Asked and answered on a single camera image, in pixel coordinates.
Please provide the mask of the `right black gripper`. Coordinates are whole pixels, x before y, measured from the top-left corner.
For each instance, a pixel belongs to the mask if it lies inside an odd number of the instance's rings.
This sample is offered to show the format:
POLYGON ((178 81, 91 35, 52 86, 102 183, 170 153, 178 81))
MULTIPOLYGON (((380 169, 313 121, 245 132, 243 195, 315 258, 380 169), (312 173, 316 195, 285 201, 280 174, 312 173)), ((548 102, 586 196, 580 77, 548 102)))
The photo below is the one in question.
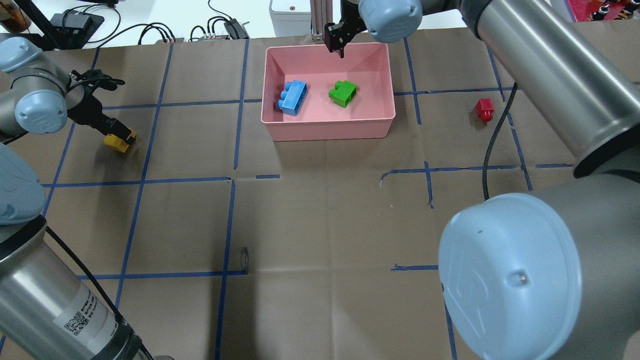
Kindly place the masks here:
POLYGON ((323 41, 330 53, 343 59, 345 41, 350 41, 355 35, 365 32, 367 27, 359 12, 358 0, 341 0, 340 14, 338 23, 329 22, 324 25, 323 41))

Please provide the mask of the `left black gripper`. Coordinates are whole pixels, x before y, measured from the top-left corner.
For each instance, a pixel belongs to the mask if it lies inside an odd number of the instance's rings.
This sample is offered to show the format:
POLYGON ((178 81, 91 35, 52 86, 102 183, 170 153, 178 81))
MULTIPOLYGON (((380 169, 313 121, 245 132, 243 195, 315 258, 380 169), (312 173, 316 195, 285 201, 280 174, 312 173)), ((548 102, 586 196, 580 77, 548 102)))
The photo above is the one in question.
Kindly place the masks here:
POLYGON ((78 125, 90 126, 105 136, 113 134, 129 144, 134 144, 137 133, 115 117, 105 115, 101 101, 94 96, 94 91, 98 88, 116 91, 119 86, 125 84, 125 80, 113 78, 102 70, 87 70, 84 73, 72 70, 67 82, 67 94, 78 94, 81 98, 67 110, 68 118, 78 125))

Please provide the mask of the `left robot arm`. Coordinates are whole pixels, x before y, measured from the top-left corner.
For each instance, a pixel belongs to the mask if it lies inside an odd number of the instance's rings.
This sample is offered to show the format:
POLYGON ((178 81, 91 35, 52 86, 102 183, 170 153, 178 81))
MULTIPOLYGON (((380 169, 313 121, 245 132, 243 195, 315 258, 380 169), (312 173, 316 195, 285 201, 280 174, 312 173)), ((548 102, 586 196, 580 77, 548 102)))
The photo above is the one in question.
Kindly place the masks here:
POLYGON ((64 72, 20 36, 1 42, 0 328, 37 360, 151 360, 139 335, 78 256, 48 226, 45 189, 7 146, 19 137, 62 130, 68 120, 125 151, 136 133, 103 114, 97 88, 124 81, 100 70, 64 72))

